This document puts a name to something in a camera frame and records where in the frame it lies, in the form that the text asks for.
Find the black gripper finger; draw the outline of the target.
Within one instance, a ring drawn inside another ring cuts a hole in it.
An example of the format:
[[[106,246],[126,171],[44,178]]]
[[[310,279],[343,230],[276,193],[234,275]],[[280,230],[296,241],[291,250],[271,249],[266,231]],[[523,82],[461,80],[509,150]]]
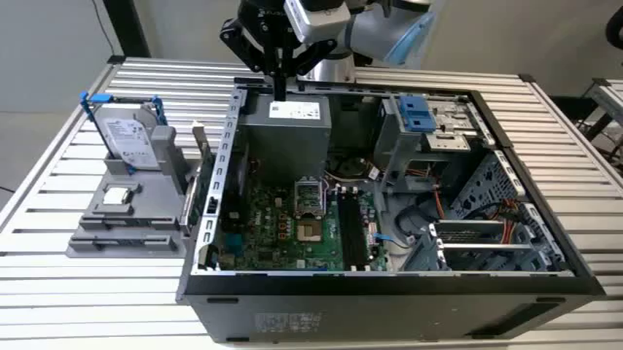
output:
[[[263,72],[272,79],[272,95],[280,100],[280,72],[278,50],[268,43],[260,51],[243,33],[238,19],[228,19],[222,26],[219,37],[252,72]]]
[[[298,75],[306,75],[318,63],[330,55],[337,47],[337,40],[329,39],[314,43],[295,58],[292,55],[283,57],[282,73],[279,78],[279,100],[287,99],[287,80]]]

